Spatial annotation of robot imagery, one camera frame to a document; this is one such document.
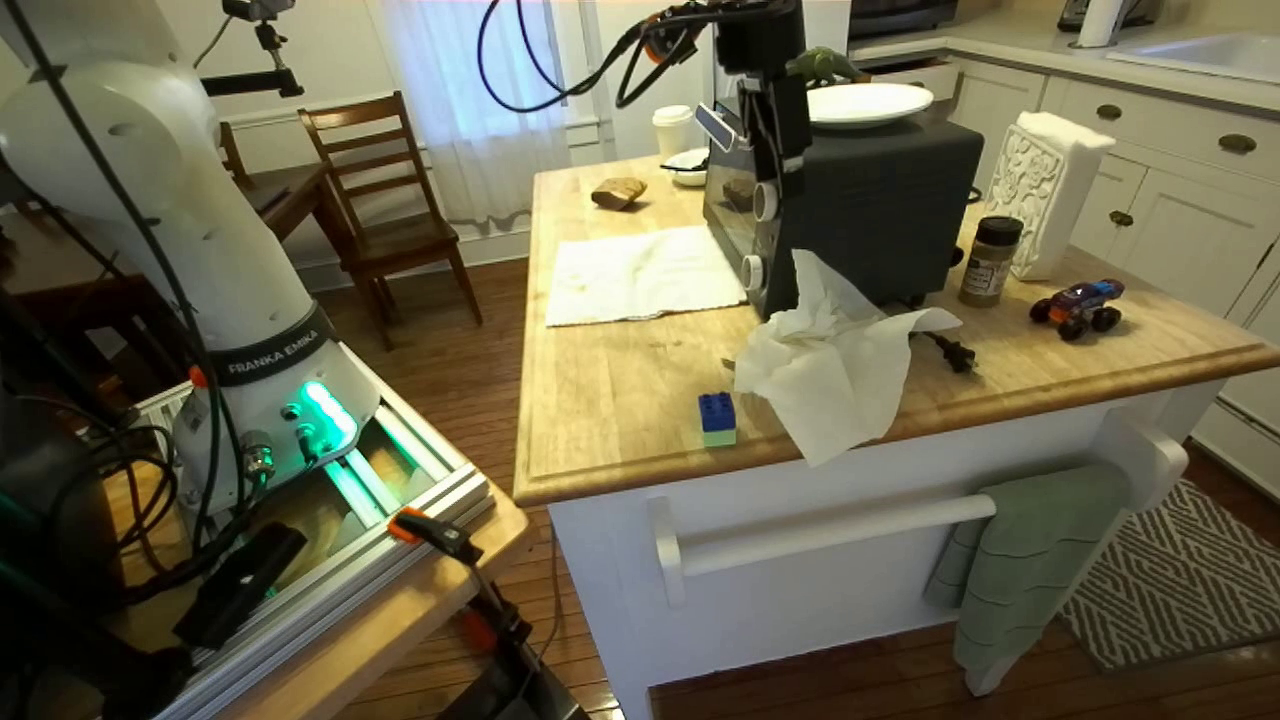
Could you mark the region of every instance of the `white container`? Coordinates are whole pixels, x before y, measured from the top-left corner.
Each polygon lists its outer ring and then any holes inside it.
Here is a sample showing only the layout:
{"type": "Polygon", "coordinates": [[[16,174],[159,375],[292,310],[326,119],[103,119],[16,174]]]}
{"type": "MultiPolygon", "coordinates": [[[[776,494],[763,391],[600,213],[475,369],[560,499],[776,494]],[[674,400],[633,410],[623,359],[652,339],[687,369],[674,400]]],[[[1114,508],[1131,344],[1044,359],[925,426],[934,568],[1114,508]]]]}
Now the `white container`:
{"type": "Polygon", "coordinates": [[[1114,27],[1118,27],[1118,14],[1123,14],[1123,4],[1128,4],[1128,0],[1088,0],[1088,13],[1085,13],[1085,24],[1079,24],[1075,45],[1079,45],[1079,49],[1103,49],[1103,45],[1110,45],[1110,37],[1114,37],[1114,27]]]}

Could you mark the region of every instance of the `white cabinet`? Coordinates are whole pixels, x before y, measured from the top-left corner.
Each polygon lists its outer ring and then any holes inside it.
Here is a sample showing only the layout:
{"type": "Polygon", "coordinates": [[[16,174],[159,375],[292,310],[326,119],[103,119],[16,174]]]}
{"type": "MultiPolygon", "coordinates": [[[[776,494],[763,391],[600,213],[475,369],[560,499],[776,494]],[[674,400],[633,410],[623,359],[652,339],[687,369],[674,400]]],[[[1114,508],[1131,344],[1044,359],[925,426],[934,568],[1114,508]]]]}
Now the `white cabinet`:
{"type": "Polygon", "coordinates": [[[1008,122],[1021,111],[1040,106],[1044,71],[984,65],[970,57],[953,57],[947,65],[961,69],[961,94],[947,119],[984,134],[984,154],[970,184],[989,188],[1008,122]]]}
{"type": "Polygon", "coordinates": [[[1114,138],[1070,245],[1230,317],[1280,237],[1280,208],[1260,192],[1275,180],[1275,127],[1066,76],[1044,82],[1040,106],[1114,138]]]}
{"type": "MultiPolygon", "coordinates": [[[[975,58],[961,71],[953,119],[989,134],[984,154],[1024,106],[1114,138],[1075,246],[1280,344],[1275,114],[975,58]]],[[[1280,499],[1280,371],[1225,383],[1190,436],[1280,499]]]]}
{"type": "Polygon", "coordinates": [[[1118,217],[1118,267],[1214,317],[1230,317],[1280,233],[1275,202],[1159,166],[1143,172],[1128,213],[1108,217],[1118,217]]]}
{"type": "Polygon", "coordinates": [[[1143,174],[1149,163],[1103,154],[1075,217],[1070,245],[1118,267],[1123,240],[1131,237],[1123,229],[1131,229],[1131,199],[1143,174]]]}

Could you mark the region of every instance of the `towel bar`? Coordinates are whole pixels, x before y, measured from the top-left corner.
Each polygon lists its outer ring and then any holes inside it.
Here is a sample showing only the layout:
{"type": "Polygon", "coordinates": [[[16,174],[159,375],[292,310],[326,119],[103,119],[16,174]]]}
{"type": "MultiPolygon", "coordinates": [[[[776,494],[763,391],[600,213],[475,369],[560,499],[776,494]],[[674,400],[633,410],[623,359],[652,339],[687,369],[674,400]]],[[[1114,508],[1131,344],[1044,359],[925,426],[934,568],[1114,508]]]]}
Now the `towel bar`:
{"type": "Polygon", "coordinates": [[[766,525],[740,525],[722,532],[678,535],[670,499],[652,494],[652,538],[667,578],[667,598],[682,598],[682,575],[722,572],[740,562],[799,555],[814,546],[860,544],[876,535],[899,535],[915,528],[967,525],[997,513],[989,494],[907,494],[890,502],[854,502],[835,513],[778,515],[766,525]]]}
{"type": "MultiPolygon", "coordinates": [[[[1123,410],[1110,410],[1093,450],[1131,481],[1131,508],[1152,508],[1187,467],[1187,450],[1123,410]]],[[[732,525],[717,532],[678,532],[667,494],[648,499],[652,546],[667,582],[667,598],[682,598],[687,575],[728,572],[759,559],[799,555],[814,546],[860,544],[920,528],[967,525],[991,515],[989,494],[895,494],[878,502],[847,502],[763,525],[732,525]]]]}

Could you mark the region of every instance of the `drawer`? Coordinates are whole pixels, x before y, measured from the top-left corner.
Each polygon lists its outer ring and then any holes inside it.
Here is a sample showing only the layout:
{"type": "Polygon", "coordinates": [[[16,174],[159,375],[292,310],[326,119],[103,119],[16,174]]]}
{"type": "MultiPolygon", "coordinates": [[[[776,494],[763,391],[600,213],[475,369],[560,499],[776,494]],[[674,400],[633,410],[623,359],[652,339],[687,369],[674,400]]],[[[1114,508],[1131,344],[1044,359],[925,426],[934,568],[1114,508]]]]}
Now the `drawer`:
{"type": "Polygon", "coordinates": [[[1066,76],[1049,80],[1040,106],[1114,134],[1118,150],[1149,147],[1208,172],[1280,180],[1280,119],[1066,76]]]}

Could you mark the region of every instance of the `kitchen counter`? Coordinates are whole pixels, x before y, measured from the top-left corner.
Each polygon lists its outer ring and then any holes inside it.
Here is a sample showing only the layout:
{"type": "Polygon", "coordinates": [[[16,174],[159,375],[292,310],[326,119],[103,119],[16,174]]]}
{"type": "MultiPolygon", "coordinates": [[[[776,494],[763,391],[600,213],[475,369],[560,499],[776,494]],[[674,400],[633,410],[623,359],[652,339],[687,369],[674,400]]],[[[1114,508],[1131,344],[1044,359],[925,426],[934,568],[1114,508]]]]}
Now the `kitchen counter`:
{"type": "MultiPolygon", "coordinates": [[[[696,396],[732,386],[750,309],[543,325],[556,246],[678,224],[699,224],[699,192],[657,161],[536,174],[511,494],[548,502],[628,720],[648,720],[648,688],[667,679],[953,621],[920,586],[984,484],[1095,456],[1143,508],[1171,486],[1174,441],[1218,378],[1280,363],[1280,348],[1143,283],[1118,295],[1118,327],[1079,344],[1028,320],[1055,283],[1013,280],[998,309],[942,288],[927,305],[963,320],[975,375],[920,339],[883,441],[809,467],[772,409],[737,396],[740,441],[704,449],[696,396]],[[648,180],[643,208],[591,208],[603,174],[648,180]]],[[[1061,273],[1093,276],[1110,273],[1085,253],[1061,273]]]]}
{"type": "MultiPolygon", "coordinates": [[[[1114,45],[1185,40],[1185,37],[1208,37],[1208,30],[1210,27],[1152,24],[1152,27],[1123,27],[1114,45]]],[[[1037,14],[1037,13],[984,13],[970,19],[942,24],[939,30],[889,37],[889,40],[853,49],[860,65],[911,58],[911,57],[934,57],[934,53],[1024,65],[1024,69],[1088,76],[1088,80],[1123,82],[1123,86],[1228,103],[1234,111],[1280,114],[1280,82],[1110,58],[1108,49],[1070,49],[1070,30],[1055,30],[1055,14],[1037,14]]]]}
{"type": "MultiPolygon", "coordinates": [[[[670,188],[657,161],[563,166],[536,174],[527,253],[523,391],[514,443],[514,502],[553,502],[797,460],[797,443],[755,396],[737,396],[737,449],[704,450],[696,396],[732,386],[728,359],[759,327],[750,309],[682,310],[641,325],[548,327],[556,246],[591,237],[699,224],[699,192],[670,188]],[[603,174],[641,174],[641,213],[600,213],[587,192],[603,174]]],[[[1070,253],[1061,280],[1110,276],[1070,253]]],[[[907,391],[889,441],[1101,404],[1174,383],[1225,378],[1280,363],[1280,348],[1128,280],[1128,325],[1110,337],[1061,344],[1028,325],[1028,305],[1055,283],[1008,283],[998,309],[967,309],[934,293],[963,320],[955,332],[981,350],[975,375],[955,375],[931,344],[915,344],[907,391]]]]}

